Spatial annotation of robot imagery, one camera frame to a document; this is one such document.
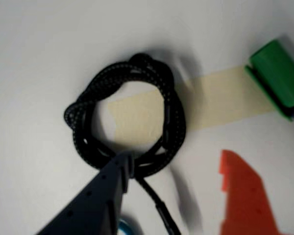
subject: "white table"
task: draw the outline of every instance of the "white table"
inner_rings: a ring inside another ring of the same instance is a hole
[[[170,51],[205,75],[245,64],[283,34],[294,42],[294,0],[0,0],[0,234],[34,234],[97,173],[62,116],[98,70]],[[276,112],[189,132],[170,167],[147,179],[182,233],[219,234],[223,148],[260,173],[280,230],[294,234],[294,123]],[[146,235],[166,234],[134,181],[122,213]]]

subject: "green marker cap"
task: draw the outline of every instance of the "green marker cap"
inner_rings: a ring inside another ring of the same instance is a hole
[[[276,108],[290,117],[294,107],[294,61],[277,40],[268,43],[250,58],[246,71],[267,94]]]

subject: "beige tape strip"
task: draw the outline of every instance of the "beige tape strip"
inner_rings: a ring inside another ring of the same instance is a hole
[[[175,87],[183,103],[188,131],[274,110],[243,66]],[[121,145],[146,144],[161,136],[163,99],[157,90],[110,102],[108,110],[116,122],[115,141]]]

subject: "black braided cable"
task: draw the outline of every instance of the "black braided cable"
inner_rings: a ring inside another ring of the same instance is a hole
[[[160,204],[164,206],[143,178],[163,169],[173,159],[185,139],[183,107],[174,90],[173,74],[166,64],[140,53],[134,55],[128,62],[119,62],[104,68],[94,77],[77,101],[66,109],[64,119],[73,130],[74,145],[81,158],[89,165],[101,169],[116,153],[91,134],[93,111],[97,102],[111,96],[128,81],[142,81],[156,86],[164,100],[163,134],[149,151],[135,159],[134,170],[135,178],[151,196],[156,206]],[[156,154],[160,147],[163,147],[165,152]],[[161,215],[163,211],[161,208],[157,207],[157,209]],[[161,217],[165,224],[169,223],[166,227],[170,234],[179,234],[177,227],[173,230],[168,229],[168,226],[175,224],[170,225],[170,222],[165,221],[165,216],[161,215]]]

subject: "black cable end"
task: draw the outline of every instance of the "black cable end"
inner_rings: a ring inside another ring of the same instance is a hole
[[[160,217],[162,218],[163,223],[165,224],[165,227],[170,235],[180,235],[181,232],[178,229],[176,223],[172,219],[166,204],[164,202],[159,202],[156,204],[156,208],[160,214]]]

